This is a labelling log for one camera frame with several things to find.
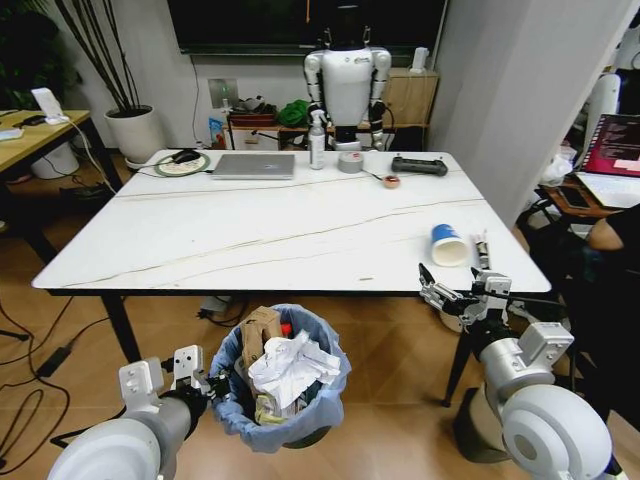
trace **black screen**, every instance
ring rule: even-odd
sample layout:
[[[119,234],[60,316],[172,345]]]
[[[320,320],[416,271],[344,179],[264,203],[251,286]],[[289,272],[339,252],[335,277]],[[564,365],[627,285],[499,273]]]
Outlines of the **black screen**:
[[[335,19],[339,1],[168,0],[183,53],[301,55],[321,48],[323,31]],[[433,51],[444,3],[361,0],[359,10],[362,23],[371,27],[371,45],[392,54],[411,54],[419,46]]]

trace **table leg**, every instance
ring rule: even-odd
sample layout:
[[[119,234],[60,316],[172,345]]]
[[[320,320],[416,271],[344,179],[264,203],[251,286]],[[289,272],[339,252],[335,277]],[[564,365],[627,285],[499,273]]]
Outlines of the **table leg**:
[[[127,361],[133,363],[142,360],[138,342],[136,342],[136,336],[131,328],[122,298],[116,294],[102,295],[101,298],[104,308],[107,310],[107,315],[111,320],[111,327],[116,334],[124,356],[127,357]]]
[[[469,355],[471,355],[471,335],[463,330],[460,333],[460,339],[458,340],[458,346],[456,347],[456,354],[453,357],[453,365],[451,365],[447,391],[445,393],[444,400],[441,402],[443,407],[448,408],[451,406],[453,393],[456,391],[460,377],[462,377],[464,367],[467,365],[467,360],[469,360]]]
[[[80,128],[87,135],[89,143],[91,143],[91,149],[95,153],[95,156],[98,158],[102,169],[104,170],[105,175],[107,176],[107,180],[114,188],[114,190],[118,191],[122,188],[122,180],[120,180],[120,176],[116,171],[116,167],[113,165],[113,161],[111,160],[111,155],[102,143],[102,138],[100,138],[100,134],[98,130],[96,130],[96,126],[93,124],[93,120],[89,118],[88,120],[82,122]]]
[[[34,225],[33,216],[29,214],[24,203],[16,199],[3,182],[0,182],[0,205],[5,217],[3,220],[20,232],[40,259],[45,264],[53,260],[58,254],[57,250],[49,243],[42,230]]]

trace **blue paper cup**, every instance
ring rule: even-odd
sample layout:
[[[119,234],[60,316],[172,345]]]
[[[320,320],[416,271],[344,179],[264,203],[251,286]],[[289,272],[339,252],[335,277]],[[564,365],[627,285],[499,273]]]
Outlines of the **blue paper cup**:
[[[451,225],[441,223],[431,230],[431,258],[442,267],[457,267],[467,261],[467,244]]]

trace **wooden cabinet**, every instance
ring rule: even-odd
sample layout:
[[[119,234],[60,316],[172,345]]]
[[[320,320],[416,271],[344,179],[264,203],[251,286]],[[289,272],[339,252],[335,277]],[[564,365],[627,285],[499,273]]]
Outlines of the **wooden cabinet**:
[[[426,126],[438,85],[438,74],[427,71],[413,74],[408,68],[392,68],[382,100],[393,112],[396,127]],[[386,112],[384,126],[391,126]]]

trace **box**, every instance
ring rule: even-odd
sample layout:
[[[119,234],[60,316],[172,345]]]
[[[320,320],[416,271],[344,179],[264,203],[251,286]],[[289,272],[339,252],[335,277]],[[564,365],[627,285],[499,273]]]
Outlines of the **box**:
[[[264,354],[264,344],[271,337],[281,337],[280,313],[268,307],[258,307],[240,324],[242,359],[248,369]]]

